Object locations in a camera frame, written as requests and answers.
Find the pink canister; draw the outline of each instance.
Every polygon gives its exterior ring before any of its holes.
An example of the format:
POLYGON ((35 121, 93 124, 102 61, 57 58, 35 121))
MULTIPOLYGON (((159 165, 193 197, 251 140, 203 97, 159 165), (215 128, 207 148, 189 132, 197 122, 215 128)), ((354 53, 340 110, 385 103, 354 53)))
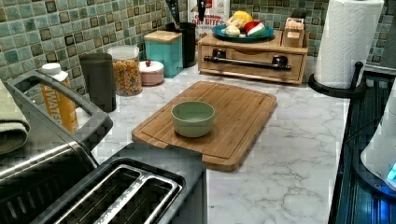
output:
POLYGON ((163 82, 163 64, 154 61, 144 61, 139 64, 143 86, 153 86, 163 82))

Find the paper towel roll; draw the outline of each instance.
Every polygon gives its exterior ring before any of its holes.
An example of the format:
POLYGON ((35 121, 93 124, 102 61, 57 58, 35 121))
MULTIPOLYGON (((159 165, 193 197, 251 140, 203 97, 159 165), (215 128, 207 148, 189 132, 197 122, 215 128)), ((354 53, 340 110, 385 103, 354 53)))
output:
POLYGON ((383 4, 382 0, 330 0, 314 74, 317 82, 349 89, 355 63, 366 64, 383 4))

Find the tile backsplash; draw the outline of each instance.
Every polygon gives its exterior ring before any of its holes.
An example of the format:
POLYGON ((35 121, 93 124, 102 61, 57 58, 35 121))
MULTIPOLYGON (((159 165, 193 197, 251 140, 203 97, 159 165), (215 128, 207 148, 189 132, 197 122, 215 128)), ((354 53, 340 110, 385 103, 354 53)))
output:
POLYGON ((0 78, 57 62, 69 72, 72 88, 85 95, 78 55, 116 45, 137 45, 143 53, 143 36, 170 20, 160 0, 0 1, 0 78))
MULTIPOLYGON (((236 10, 249 12, 274 29, 295 8, 306 10, 309 55, 318 55, 329 0, 230 0, 236 10)), ((382 11, 369 55, 381 60, 396 8, 388 1, 382 11)), ((180 20, 187 19, 187 0, 179 0, 180 20)), ((58 62, 69 72, 71 86, 86 95, 78 55, 104 52, 116 45, 137 45, 144 58, 143 36, 163 30, 171 21, 163 0, 3 0, 0 1, 0 78, 14 78, 44 63, 58 62)), ((39 90, 36 101, 42 104, 39 90)))

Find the green bowl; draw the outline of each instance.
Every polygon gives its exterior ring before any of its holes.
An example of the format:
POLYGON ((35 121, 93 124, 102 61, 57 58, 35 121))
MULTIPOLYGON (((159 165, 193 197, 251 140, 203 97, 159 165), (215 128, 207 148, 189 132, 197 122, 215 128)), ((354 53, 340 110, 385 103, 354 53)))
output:
POLYGON ((175 132, 185 137, 201 137, 213 128, 215 108, 204 102, 187 101, 172 108, 175 132))

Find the paper towel holder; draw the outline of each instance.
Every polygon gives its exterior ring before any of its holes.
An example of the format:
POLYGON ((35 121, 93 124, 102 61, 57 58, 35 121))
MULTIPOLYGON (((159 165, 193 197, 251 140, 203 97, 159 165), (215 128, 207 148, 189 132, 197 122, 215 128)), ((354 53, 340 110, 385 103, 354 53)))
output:
POLYGON ((359 86, 356 86, 362 68, 362 62, 355 63, 355 73, 353 74, 349 89, 337 89, 320 84, 315 80, 314 74, 309 77, 308 85, 310 88, 312 88, 312 90, 331 97, 348 99, 361 98, 367 90, 366 82, 363 79, 361 80, 361 84, 359 86))

